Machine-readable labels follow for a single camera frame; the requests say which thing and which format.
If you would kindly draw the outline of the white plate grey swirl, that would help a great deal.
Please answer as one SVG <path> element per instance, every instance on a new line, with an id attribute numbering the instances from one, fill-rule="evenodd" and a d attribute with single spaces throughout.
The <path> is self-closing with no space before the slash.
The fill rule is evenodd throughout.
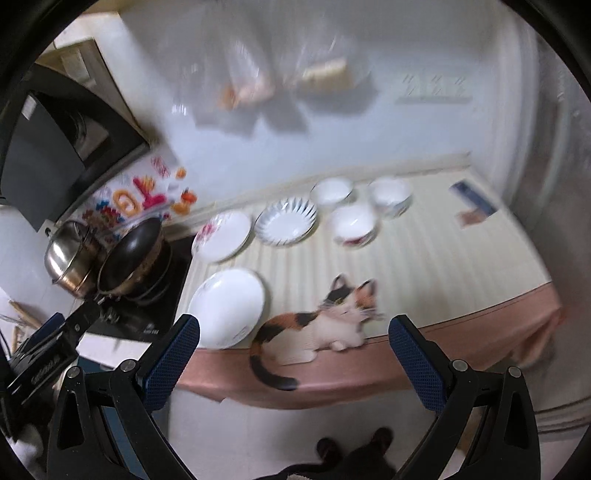
<path id="1" fill-rule="evenodd" d="M 222 350 L 235 346 L 259 323 L 266 290 L 249 269 L 232 268 L 208 277 L 195 291 L 187 314 L 200 327 L 197 347 Z"/>

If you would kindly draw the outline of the white plate pink flowers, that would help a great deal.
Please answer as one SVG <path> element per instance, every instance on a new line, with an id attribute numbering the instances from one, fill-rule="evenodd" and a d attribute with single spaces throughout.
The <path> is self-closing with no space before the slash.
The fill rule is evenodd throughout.
<path id="1" fill-rule="evenodd" d="M 219 263 L 245 245 L 252 218 L 239 210 L 221 212 L 200 227 L 193 238 L 191 254 L 205 263 Z"/>

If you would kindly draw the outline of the white bowl red flowers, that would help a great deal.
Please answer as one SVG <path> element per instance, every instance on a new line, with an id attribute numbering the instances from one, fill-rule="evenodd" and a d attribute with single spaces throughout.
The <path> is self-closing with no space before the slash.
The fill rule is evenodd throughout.
<path id="1" fill-rule="evenodd" d="M 378 232 L 378 216 L 369 204 L 336 208 L 329 215 L 332 240 L 344 247 L 362 247 L 373 241 Z"/>

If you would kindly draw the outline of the white bowl blue pattern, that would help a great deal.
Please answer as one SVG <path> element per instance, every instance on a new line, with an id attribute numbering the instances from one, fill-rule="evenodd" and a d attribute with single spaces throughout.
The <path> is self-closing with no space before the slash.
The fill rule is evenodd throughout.
<path id="1" fill-rule="evenodd" d="M 384 217 L 396 218 L 412 204 L 413 191 L 408 181 L 398 177 L 380 177 L 369 185 L 370 203 Z"/>

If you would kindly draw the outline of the white plate blue stripes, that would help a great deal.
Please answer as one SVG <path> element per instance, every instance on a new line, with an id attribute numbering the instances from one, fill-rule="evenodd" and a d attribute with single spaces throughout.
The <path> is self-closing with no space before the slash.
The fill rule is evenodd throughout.
<path id="1" fill-rule="evenodd" d="M 284 247 L 300 242 L 318 220 L 318 208 L 307 198 L 290 197 L 267 206 L 254 224 L 254 234 L 268 246 Z"/>

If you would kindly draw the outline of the white bowl dark rim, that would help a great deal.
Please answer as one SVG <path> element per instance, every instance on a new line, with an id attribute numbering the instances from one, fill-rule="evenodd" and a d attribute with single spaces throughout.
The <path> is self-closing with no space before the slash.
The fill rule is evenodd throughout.
<path id="1" fill-rule="evenodd" d="M 311 189 L 311 199 L 321 209 L 334 209 L 353 198 L 353 182 L 345 177 L 331 177 L 318 181 Z"/>

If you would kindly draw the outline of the black gas stove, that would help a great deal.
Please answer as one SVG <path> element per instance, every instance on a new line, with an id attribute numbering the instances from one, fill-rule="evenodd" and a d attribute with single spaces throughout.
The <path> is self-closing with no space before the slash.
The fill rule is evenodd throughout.
<path id="1" fill-rule="evenodd" d="M 88 333 L 151 343 L 171 327 L 190 266 L 181 241 L 164 241 L 148 275 L 130 295 L 106 298 Z"/>

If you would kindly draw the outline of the black frying pan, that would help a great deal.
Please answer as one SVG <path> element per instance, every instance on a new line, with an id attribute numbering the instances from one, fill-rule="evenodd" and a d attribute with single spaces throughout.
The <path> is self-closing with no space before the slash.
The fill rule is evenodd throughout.
<path id="1" fill-rule="evenodd" d="M 89 270 L 74 293 L 84 303 L 71 315 L 78 334 L 114 334 L 121 338 L 155 336 L 159 329 L 147 316 L 149 299 L 135 296 L 140 284 L 171 259 L 161 221 L 146 219 L 135 225 L 106 254 L 91 258 Z"/>

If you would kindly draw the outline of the steel pot with lid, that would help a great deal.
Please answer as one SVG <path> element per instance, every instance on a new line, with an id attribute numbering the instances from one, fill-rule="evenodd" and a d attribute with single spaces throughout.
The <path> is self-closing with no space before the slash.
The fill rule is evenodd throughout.
<path id="1" fill-rule="evenodd" d="M 51 236 L 44 265 L 53 285 L 83 299 L 96 290 L 98 271 L 105 258 L 106 249 L 93 229 L 69 220 Z"/>

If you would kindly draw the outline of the blue card on table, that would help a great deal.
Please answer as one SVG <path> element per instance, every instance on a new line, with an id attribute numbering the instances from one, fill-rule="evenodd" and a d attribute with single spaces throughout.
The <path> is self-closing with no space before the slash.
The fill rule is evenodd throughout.
<path id="1" fill-rule="evenodd" d="M 450 190 L 458 194 L 473 209 L 489 217 L 497 212 L 497 207 L 467 180 L 454 183 Z"/>

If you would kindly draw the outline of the black range hood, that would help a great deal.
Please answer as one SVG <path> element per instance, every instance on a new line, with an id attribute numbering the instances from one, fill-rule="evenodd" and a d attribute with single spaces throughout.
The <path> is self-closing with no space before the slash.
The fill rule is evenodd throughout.
<path id="1" fill-rule="evenodd" d="M 99 96 L 34 64 L 1 114 L 1 201 L 38 231 L 148 150 L 144 136 Z"/>

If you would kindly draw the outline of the clear hanging plastic bag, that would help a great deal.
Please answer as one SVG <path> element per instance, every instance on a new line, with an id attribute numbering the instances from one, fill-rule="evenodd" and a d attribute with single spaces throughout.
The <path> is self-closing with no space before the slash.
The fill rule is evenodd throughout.
<path id="1" fill-rule="evenodd" d="M 290 17 L 271 23 L 263 43 L 245 17 L 207 25 L 180 62 L 173 110 L 211 121 L 221 112 L 252 108 L 281 91 L 339 94 L 370 76 L 359 44 L 332 22 Z"/>

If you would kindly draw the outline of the colourful wall sticker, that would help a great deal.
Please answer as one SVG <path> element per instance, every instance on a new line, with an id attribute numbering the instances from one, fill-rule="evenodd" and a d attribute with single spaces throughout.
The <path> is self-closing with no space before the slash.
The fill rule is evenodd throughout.
<path id="1" fill-rule="evenodd" d="M 187 168 L 160 148 L 108 180 L 72 218 L 89 226 L 102 244 L 112 245 L 147 218 L 168 223 L 190 214 L 197 200 Z"/>

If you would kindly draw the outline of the white wall power outlet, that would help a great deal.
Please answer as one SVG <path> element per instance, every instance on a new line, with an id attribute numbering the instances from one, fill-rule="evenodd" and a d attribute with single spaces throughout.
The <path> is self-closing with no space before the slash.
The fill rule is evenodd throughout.
<path id="1" fill-rule="evenodd" d="M 394 86 L 399 103 L 463 104 L 473 99 L 470 78 L 466 75 L 406 72 Z"/>

